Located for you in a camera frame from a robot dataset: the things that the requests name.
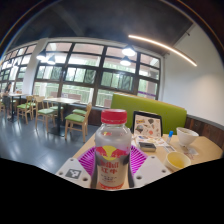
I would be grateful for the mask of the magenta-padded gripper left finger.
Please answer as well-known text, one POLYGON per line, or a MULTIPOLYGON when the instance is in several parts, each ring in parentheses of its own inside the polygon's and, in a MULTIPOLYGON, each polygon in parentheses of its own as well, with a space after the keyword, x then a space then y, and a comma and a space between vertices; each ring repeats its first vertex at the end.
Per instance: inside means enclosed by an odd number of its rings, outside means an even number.
POLYGON ((95 168, 95 148, 92 147, 78 158, 69 158, 56 175, 84 188, 90 188, 95 168))

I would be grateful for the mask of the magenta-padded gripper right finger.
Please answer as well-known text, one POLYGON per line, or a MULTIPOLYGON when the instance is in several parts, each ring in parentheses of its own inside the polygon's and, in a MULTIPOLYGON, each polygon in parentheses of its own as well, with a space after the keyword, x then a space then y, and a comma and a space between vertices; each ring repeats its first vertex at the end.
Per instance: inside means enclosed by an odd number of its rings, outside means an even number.
POLYGON ((135 146, 131 146, 128 168, 130 188, 140 188, 170 174, 170 171, 155 156, 148 156, 135 146))

